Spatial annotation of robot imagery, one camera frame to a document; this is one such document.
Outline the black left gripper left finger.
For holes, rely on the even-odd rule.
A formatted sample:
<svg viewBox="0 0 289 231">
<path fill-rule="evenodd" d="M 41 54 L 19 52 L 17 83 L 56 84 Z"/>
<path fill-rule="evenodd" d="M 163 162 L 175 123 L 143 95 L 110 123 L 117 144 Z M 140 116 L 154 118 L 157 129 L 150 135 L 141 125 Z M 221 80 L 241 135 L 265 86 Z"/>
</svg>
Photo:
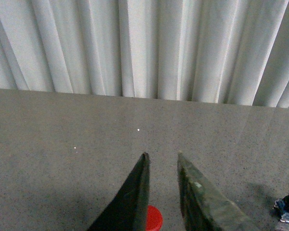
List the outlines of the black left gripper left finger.
<svg viewBox="0 0 289 231">
<path fill-rule="evenodd" d="M 150 160 L 143 153 L 113 200 L 89 231 L 144 231 L 149 200 Z"/>
</svg>

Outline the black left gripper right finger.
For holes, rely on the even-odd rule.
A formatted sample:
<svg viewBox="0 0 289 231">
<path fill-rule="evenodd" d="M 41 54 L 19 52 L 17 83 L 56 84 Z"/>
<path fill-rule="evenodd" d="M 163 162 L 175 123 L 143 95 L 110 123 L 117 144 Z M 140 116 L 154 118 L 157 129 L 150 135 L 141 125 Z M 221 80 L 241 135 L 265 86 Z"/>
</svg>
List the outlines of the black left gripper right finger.
<svg viewBox="0 0 289 231">
<path fill-rule="evenodd" d="M 178 153 L 180 210 L 187 231 L 256 231 L 258 227 L 233 201 Z"/>
</svg>

